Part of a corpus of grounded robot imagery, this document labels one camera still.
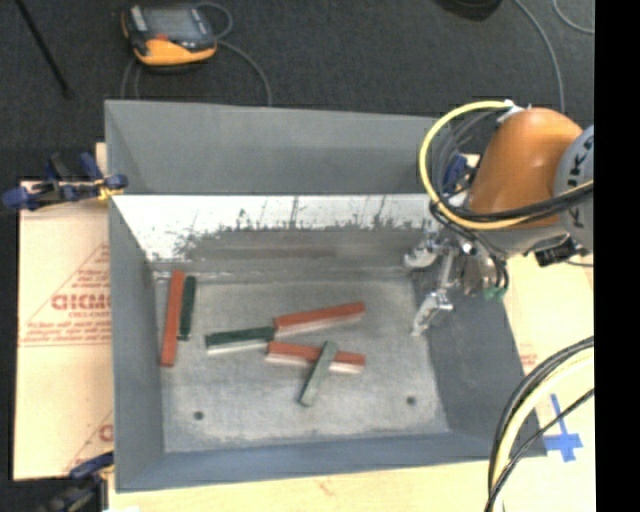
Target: bin floor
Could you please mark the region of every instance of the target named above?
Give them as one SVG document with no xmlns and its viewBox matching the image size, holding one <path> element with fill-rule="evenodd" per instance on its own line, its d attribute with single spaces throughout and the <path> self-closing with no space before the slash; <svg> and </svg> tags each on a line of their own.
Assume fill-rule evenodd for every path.
<svg viewBox="0 0 640 512">
<path fill-rule="evenodd" d="M 168 281 L 156 282 L 158 331 Z M 362 373 L 331 373 L 312 407 L 298 403 L 308 368 L 265 361 L 265 349 L 209 355 L 215 331 L 267 326 L 296 311 L 363 301 L 362 320 L 282 341 L 365 354 Z M 191 339 L 162 370 L 167 452 L 270 446 L 332 438 L 447 431 L 425 337 L 410 336 L 416 311 L 408 277 L 221 284 L 199 276 Z"/>
</svg>

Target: dark carpet floor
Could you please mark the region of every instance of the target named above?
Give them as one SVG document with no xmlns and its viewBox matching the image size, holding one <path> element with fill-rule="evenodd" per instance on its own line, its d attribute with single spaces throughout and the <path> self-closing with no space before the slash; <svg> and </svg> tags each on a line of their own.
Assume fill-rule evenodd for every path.
<svg viewBox="0 0 640 512">
<path fill-rule="evenodd" d="M 93 149 L 104 136 L 103 101 L 122 95 L 131 59 L 118 19 L 126 3 L 24 2 L 74 96 L 62 95 L 17 3 L 0 2 L 0 191 L 21 177 L 40 177 L 53 152 L 73 161 L 80 151 Z M 582 127 L 594 123 L 595 36 L 563 21 L 551 0 L 504 0 L 484 21 L 456 16 L 434 0 L 219 3 L 235 22 L 225 40 L 262 67 L 274 106 L 439 116 L 477 99 L 511 98 L 520 105 L 563 110 Z M 561 12 L 585 27 L 593 27 L 594 4 L 558 1 Z M 224 17 L 213 9 L 210 14 L 216 30 L 222 30 Z M 128 97 L 135 94 L 135 72 L 130 78 L 124 88 Z M 258 74 L 225 47 L 192 74 L 142 73 L 138 89 L 143 98 L 238 105 L 266 101 Z M 16 238 L 15 217 L 2 212 L 2 512 L 33 510 L 62 485 L 11 481 Z"/>
</svg>

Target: blue tape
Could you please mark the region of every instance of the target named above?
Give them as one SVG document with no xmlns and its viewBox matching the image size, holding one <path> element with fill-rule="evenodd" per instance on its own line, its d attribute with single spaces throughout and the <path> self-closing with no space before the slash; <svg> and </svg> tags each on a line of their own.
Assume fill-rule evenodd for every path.
<svg viewBox="0 0 640 512">
<path fill-rule="evenodd" d="M 555 394 L 551 395 L 551 403 L 553 405 L 553 410 L 556 413 L 556 416 L 559 415 L 562 411 L 560 409 L 560 402 L 558 401 L 558 397 Z M 567 425 L 564 422 L 564 418 L 562 418 L 558 425 L 560 426 L 560 434 L 551 435 L 551 436 L 543 436 L 544 445 L 548 451 L 558 450 L 562 455 L 563 462 L 572 462 L 576 460 L 576 455 L 574 450 L 576 448 L 582 448 L 583 444 L 580 440 L 580 436 L 578 434 L 570 434 L 567 430 Z"/>
</svg>

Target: gray bin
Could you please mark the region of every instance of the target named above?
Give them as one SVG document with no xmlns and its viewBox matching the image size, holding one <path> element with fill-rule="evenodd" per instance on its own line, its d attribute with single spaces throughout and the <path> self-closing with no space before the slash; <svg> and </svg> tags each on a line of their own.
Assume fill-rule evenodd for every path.
<svg viewBox="0 0 640 512">
<path fill-rule="evenodd" d="M 109 171 L 130 178 L 110 211 L 118 490 L 488 456 L 523 377 L 504 308 L 454 294 L 454 314 L 409 334 L 437 272 L 401 265 L 432 222 L 416 154 L 434 120 L 133 101 L 106 102 L 106 120 Z M 198 288 L 162 368 L 173 269 Z M 308 369 L 207 354 L 210 332 L 357 300 L 359 323 L 283 340 L 367 357 L 313 407 L 296 400 Z"/>
</svg>

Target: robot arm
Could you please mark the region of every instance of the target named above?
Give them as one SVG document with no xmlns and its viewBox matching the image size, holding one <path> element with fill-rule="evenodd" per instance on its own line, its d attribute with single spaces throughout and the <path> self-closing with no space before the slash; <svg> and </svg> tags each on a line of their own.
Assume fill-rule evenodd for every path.
<svg viewBox="0 0 640 512">
<path fill-rule="evenodd" d="M 470 114 L 478 110 L 485 112 Z M 471 166 L 459 139 L 483 135 L 487 110 L 503 115 L 479 164 Z M 457 127 L 440 133 L 463 115 Z M 582 130 L 553 110 L 511 102 L 463 106 L 434 124 L 420 148 L 419 167 L 438 222 L 405 257 L 405 266 L 439 263 L 441 271 L 418 310 L 414 335 L 453 309 L 447 297 L 453 286 L 502 297 L 512 256 L 534 253 L 545 266 L 593 252 L 593 151 L 593 126 Z"/>
</svg>

